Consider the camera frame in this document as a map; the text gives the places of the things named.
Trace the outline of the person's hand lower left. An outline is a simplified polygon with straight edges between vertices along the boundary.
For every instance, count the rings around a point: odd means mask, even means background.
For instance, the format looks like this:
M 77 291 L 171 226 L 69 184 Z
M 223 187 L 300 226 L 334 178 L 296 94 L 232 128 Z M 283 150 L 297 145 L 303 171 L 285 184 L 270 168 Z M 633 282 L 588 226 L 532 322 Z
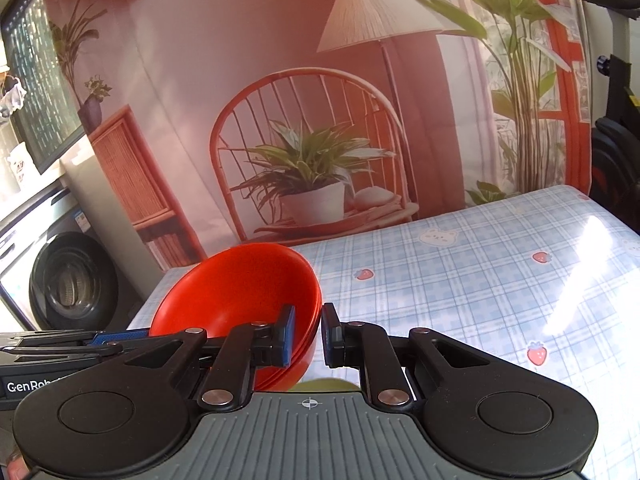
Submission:
M 26 465 L 22 454 L 12 452 L 1 464 L 2 478 L 6 480 L 23 480 L 29 475 L 29 466 Z

